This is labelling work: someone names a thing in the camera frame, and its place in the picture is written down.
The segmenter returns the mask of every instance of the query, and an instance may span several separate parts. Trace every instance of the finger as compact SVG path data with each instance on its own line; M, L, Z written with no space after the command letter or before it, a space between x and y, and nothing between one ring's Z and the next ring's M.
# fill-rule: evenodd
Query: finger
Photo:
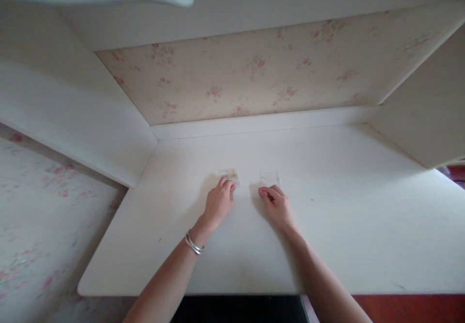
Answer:
M285 196L284 192L279 188L279 186L277 185L273 185L272 187L273 190L275 190L276 192L278 192L281 196Z
M281 197L281 195L278 192L276 192L275 190L269 187L260 187L259 190L266 192L268 195L270 195L274 199Z
M221 179L218 182L217 187L221 188L225 181L226 181L226 177L221 177Z
M231 187L232 187L233 185L236 185L236 183L235 183L234 181L232 181L232 180L227 180L227 181L224 183L223 188L226 189L226 191L229 191L229 190L231 190Z
M237 189L237 185L234 184L233 186L231 186L231 190L230 190L230 197L231 197L231 201L234 201L234 191Z
M270 201L270 198L268 197L268 195L266 194L266 192L264 192L263 190L261 190L261 188L258 189L258 195L260 196L260 198L262 199L263 203L265 204L265 207L273 206L272 201Z

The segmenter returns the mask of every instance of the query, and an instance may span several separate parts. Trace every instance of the floral wallpaper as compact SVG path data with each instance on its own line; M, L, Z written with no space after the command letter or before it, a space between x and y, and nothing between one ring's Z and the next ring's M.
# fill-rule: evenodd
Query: floral wallpaper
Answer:
M150 124L377 104L463 2L97 52Z
M77 284L127 188L0 124L0 322L121 322Z

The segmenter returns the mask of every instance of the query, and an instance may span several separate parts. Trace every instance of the forearm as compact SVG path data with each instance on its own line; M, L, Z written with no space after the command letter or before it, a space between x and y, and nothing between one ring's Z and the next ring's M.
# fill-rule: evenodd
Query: forearm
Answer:
M305 291L322 323L371 323L370 318L294 227L283 231Z
M202 248L213 230L201 216L190 231L191 239ZM142 291L124 323L169 322L183 299L197 258L182 239Z

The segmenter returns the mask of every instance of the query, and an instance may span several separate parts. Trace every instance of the white shelf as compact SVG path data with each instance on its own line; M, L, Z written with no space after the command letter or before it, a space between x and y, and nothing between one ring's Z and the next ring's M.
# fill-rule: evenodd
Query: white shelf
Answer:
M220 168L236 168L241 186L187 294L302 292L261 215L261 169L279 172L298 226L351 293L465 293L465 191L366 124L159 141L79 293L139 295L202 213Z

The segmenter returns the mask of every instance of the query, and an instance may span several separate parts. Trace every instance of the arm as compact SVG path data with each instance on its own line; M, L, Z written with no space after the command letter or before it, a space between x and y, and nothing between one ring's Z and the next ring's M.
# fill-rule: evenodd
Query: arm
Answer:
M233 208L234 182L221 178L208 193L205 212L190 230L194 244L203 248ZM140 294L123 323L169 322L189 284L198 255L183 239Z
M261 187L258 193L270 222L289 242L305 291L322 323L371 323L349 292L315 254L297 230L289 199L276 185Z

